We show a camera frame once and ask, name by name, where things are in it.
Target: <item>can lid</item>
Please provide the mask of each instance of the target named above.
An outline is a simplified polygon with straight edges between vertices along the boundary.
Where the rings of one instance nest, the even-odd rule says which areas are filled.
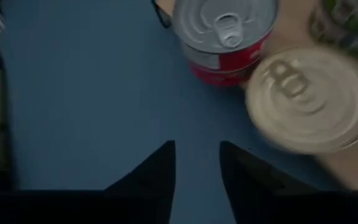
[[[177,0],[175,32],[194,49],[221,54],[244,49],[273,26],[277,0]]]
[[[325,49],[281,52],[254,72],[247,106],[260,132],[284,149],[344,149],[358,141],[358,68]]]

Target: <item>blue surface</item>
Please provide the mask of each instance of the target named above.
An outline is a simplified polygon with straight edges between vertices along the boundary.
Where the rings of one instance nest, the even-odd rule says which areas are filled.
[[[2,8],[20,188],[103,189],[171,139],[171,223],[234,223],[219,168],[222,140],[331,187],[310,158],[257,137],[240,90],[191,74],[149,1],[14,0]]]

